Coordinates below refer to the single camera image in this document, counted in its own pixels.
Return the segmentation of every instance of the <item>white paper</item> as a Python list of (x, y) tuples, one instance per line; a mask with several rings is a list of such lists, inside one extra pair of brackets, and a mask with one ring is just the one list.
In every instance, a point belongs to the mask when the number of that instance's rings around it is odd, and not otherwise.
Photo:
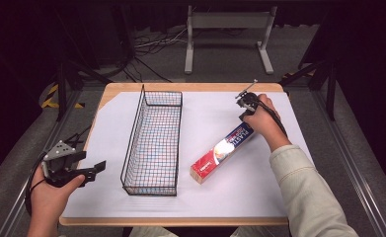
[[(281, 116), (290, 141), (311, 160), (285, 93), (267, 93)], [(234, 92), (184, 92), (180, 166), (176, 197), (129, 196), (120, 173), (133, 125), (139, 93), (123, 92), (96, 117), (80, 168), (107, 160), (105, 171), (69, 199), (63, 217), (284, 217), (278, 184), (270, 168), (270, 149), (256, 134), (223, 162), (202, 185), (190, 166), (241, 123), (244, 111)]]

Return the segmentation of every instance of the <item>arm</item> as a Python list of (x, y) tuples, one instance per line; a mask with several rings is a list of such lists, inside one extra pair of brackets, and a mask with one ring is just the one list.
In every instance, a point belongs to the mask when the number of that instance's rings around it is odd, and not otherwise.
[[(275, 111), (266, 95), (260, 100)], [(244, 117), (269, 144), (270, 164), (278, 181), (293, 236), (357, 236), (328, 184), (304, 152), (291, 145), (277, 124), (262, 108)]]
[[(32, 181), (32, 187), (44, 179), (41, 166), (36, 170)], [(63, 212), (69, 196), (83, 183), (85, 176), (80, 175), (70, 181), (62, 188), (49, 185), (46, 181), (41, 182), (32, 191), (32, 219), (28, 232), (33, 236), (57, 237), (57, 222)]]

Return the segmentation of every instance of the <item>white sleeve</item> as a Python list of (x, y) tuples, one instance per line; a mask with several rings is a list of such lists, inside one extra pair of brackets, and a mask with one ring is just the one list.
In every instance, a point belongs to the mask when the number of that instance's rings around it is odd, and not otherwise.
[(270, 165), (281, 189), (292, 236), (357, 236), (328, 184), (298, 146), (276, 149)]

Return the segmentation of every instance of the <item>human hand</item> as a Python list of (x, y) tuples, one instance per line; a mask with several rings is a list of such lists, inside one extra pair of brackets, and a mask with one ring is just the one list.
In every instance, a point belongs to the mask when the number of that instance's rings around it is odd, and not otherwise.
[[(36, 169), (32, 187), (44, 180), (41, 166)], [(84, 182), (85, 176), (75, 177), (62, 188), (42, 181), (32, 193), (32, 220), (28, 236), (57, 236), (57, 221), (66, 207), (70, 195)]]
[[(272, 104), (272, 100), (266, 94), (260, 94), (258, 99), (272, 109), (280, 119), (278, 112)], [(252, 116), (244, 116), (244, 122), (266, 139), (271, 151), (275, 151), (280, 146), (291, 144), (271, 115), (260, 106), (257, 107)]]

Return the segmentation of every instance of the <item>black wire basket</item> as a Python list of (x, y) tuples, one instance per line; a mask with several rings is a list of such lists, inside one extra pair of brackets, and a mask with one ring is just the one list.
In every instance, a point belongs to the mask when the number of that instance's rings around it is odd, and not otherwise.
[(142, 87), (120, 177), (129, 195), (177, 195), (182, 108), (181, 92)]

